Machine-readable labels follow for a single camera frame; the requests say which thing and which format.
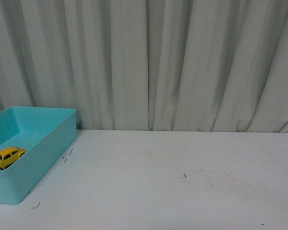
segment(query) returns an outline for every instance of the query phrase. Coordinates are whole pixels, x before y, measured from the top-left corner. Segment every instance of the curtain fold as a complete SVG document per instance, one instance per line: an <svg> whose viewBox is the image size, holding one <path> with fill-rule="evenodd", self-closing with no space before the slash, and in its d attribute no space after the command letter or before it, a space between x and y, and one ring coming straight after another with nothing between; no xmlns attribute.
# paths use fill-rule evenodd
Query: curtain fold
<svg viewBox="0 0 288 230"><path fill-rule="evenodd" d="M0 111L83 129L288 132L288 0L0 0Z"/></svg>

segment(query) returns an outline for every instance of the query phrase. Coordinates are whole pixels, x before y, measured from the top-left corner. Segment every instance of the yellow toy car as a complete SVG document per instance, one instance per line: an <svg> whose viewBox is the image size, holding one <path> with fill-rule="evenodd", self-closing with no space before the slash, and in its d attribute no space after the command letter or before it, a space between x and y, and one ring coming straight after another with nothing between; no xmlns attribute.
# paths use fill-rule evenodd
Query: yellow toy car
<svg viewBox="0 0 288 230"><path fill-rule="evenodd" d="M0 170L8 168L25 153L26 150L18 147L7 147L0 150Z"/></svg>

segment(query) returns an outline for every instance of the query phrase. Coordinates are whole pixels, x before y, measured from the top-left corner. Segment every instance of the turquoise plastic tray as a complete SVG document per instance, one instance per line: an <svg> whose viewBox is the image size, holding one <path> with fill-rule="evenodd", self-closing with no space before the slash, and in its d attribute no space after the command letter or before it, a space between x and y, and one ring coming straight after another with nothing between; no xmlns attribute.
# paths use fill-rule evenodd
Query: turquoise plastic tray
<svg viewBox="0 0 288 230"><path fill-rule="evenodd" d="M74 109L11 107L0 112L0 149L27 150L0 171L0 203L20 203L76 135Z"/></svg>

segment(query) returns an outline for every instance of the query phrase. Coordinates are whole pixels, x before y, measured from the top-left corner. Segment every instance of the white table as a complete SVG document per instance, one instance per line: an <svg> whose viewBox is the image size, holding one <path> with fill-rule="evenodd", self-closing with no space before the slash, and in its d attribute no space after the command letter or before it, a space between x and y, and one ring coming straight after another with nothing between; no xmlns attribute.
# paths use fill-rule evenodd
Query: white table
<svg viewBox="0 0 288 230"><path fill-rule="evenodd" d="M288 230L288 134L81 130L1 229Z"/></svg>

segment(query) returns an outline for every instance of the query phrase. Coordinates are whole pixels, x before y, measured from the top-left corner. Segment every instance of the toy car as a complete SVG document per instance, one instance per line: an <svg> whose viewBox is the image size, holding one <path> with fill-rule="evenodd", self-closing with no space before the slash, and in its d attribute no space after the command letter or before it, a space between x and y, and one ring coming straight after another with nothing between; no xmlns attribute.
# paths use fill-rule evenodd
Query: toy car
<svg viewBox="0 0 288 230"><path fill-rule="evenodd" d="M25 153L26 150L18 147L7 147L0 150L0 170L8 168Z"/></svg>

